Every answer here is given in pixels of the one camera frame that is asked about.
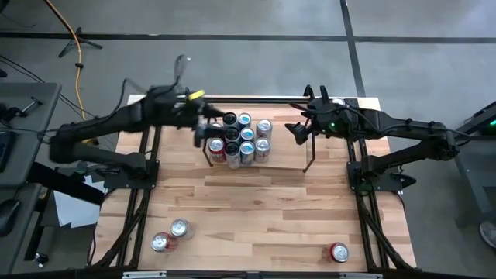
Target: red soda can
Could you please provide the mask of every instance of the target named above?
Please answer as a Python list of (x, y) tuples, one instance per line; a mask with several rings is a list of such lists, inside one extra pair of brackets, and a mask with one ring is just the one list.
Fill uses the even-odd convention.
[(324, 249), (324, 257), (328, 261), (342, 264), (348, 260), (350, 253), (348, 247), (342, 243), (333, 243), (329, 248)]
[(222, 139), (214, 138), (208, 144), (208, 151), (210, 151), (210, 160), (216, 163), (226, 162), (226, 154), (224, 153), (224, 142)]
[(179, 240), (166, 232), (159, 232), (152, 238), (152, 249), (155, 252), (172, 252), (176, 250), (177, 245)]

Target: can lid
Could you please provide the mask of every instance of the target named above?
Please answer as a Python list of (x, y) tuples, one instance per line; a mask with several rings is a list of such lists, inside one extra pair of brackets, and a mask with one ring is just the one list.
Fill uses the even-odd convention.
[(238, 143), (227, 143), (226, 144), (226, 154), (233, 156), (236, 155), (239, 152), (239, 144)]
[(244, 113), (239, 115), (239, 123), (241, 123), (241, 124), (247, 124), (250, 122), (250, 120), (251, 120), (251, 117), (248, 113), (244, 112)]
[(152, 249), (155, 251), (162, 251), (167, 246), (167, 236), (159, 232), (152, 238)]
[(236, 115), (233, 112), (227, 112), (224, 117), (222, 117), (222, 121), (225, 124), (234, 124), (234, 122), (236, 122)]
[(241, 130), (241, 137), (245, 140), (251, 140), (255, 136), (255, 133), (250, 128), (244, 128)]
[(257, 126), (262, 131), (268, 131), (272, 128), (272, 123), (270, 123), (269, 119), (262, 119), (258, 122)]
[(224, 142), (222, 141), (222, 139), (214, 138), (214, 139), (210, 140), (209, 147), (210, 147), (210, 150), (212, 150), (212, 151), (220, 151), (224, 147)]
[(348, 254), (348, 248), (342, 243), (334, 243), (332, 245), (331, 253), (332, 258), (340, 263), (346, 262), (348, 260), (348, 257), (350, 256)]
[(239, 131), (236, 128), (229, 128), (226, 130), (226, 139), (235, 140), (239, 136)]
[(255, 146), (257, 147), (257, 150), (267, 151), (270, 149), (270, 141), (268, 139), (258, 139)]
[(184, 236), (188, 232), (188, 221), (184, 219), (176, 219), (170, 226), (170, 232), (173, 236)]
[(253, 145), (252, 142), (244, 142), (241, 143), (240, 149), (243, 154), (252, 154), (253, 151), (255, 150), (255, 146)]

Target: yellow cable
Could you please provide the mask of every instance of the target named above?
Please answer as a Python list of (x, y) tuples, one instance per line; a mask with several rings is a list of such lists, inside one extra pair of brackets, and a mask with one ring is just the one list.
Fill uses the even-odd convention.
[[(55, 8), (55, 6), (52, 4), (52, 2), (50, 0), (46, 0), (46, 3), (48, 3), (48, 5), (50, 5), (50, 7), (60, 17), (60, 19), (62, 19), (62, 21), (68, 27), (69, 32), (71, 32), (71, 35), (74, 37), (74, 41), (76, 42), (76, 45), (77, 45), (77, 51), (79, 53), (78, 63), (81, 64), (82, 60), (83, 60), (82, 59), (82, 51), (81, 51), (81, 45), (79, 44), (79, 40), (76, 36), (76, 33), (74, 33), (73, 29), (71, 28), (71, 26), (69, 25), (67, 20), (65, 20), (65, 18), (59, 13), (59, 11), (57, 10), (57, 8)], [(86, 120), (86, 115), (84, 114), (83, 102), (81, 101), (81, 96), (79, 95), (79, 77), (81, 76), (81, 68), (80, 67), (77, 67), (77, 68), (78, 69), (77, 69), (77, 74), (76, 74), (76, 84), (74, 85), (74, 87), (76, 88), (76, 96), (78, 99), (77, 101), (79, 102), (79, 108), (81, 109), (81, 115), (82, 115), (83, 119)]]

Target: white paper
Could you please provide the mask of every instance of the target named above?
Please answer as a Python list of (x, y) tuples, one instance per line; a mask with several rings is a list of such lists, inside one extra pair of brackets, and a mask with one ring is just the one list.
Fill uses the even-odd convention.
[[(104, 191), (104, 181), (93, 183), (91, 175), (84, 177), (86, 185)], [(100, 206), (72, 198), (69, 195), (55, 191), (55, 204), (59, 216), (59, 224), (65, 226), (70, 223), (71, 228), (95, 224), (100, 216)]]

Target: desk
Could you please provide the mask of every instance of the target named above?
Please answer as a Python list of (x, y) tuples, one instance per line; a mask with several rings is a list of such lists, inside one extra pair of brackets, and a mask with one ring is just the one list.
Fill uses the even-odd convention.
[[(139, 98), (132, 95), (129, 102)], [(377, 98), (359, 98), (359, 104), (380, 109)], [(288, 105), (215, 106), (235, 112), (243, 107), (252, 118), (264, 113), (272, 122), (293, 122), (300, 117)], [(290, 133), (287, 141), (296, 146)], [(117, 151), (137, 151), (139, 144), (140, 134), (121, 133)], [(193, 147), (191, 131), (164, 127), (159, 180), (150, 199), (139, 269), (365, 271), (357, 204), (346, 179), (346, 143), (318, 136), (315, 146), (317, 159), (306, 174), (301, 169), (278, 167), (230, 170), (226, 165), (210, 167), (201, 150)], [(390, 152), (385, 138), (368, 141), (367, 149), (373, 155)], [(128, 198), (129, 190), (116, 190), (102, 206), (95, 261), (120, 234)], [(392, 193), (378, 192), (377, 202), (385, 235), (415, 266), (400, 201)], [(195, 237), (181, 241), (173, 253), (153, 252), (152, 236), (169, 231), (178, 217), (196, 225)], [(377, 242), (374, 237), (371, 240), (378, 263)], [(322, 248), (334, 242), (349, 247), (348, 262), (330, 264), (322, 259)], [(128, 260), (133, 244), (131, 236)]]
[[(52, 117), (53, 110), (60, 93), (58, 84), (0, 84), (0, 102), (8, 107), (24, 108), (31, 102), (29, 97), (35, 96), (43, 105), (28, 112), (24, 119), (11, 121), (12, 128), (44, 130)], [(0, 202), (14, 196), (17, 188), (25, 185), (29, 169), (36, 158), (41, 142), (35, 133), (20, 132), (3, 173), (0, 173)], [(41, 186), (28, 184), (19, 190), (17, 198), (21, 207), (16, 218), (14, 229), (7, 236), (0, 237), (0, 274), (9, 274), (16, 261), (20, 246), (38, 201)]]

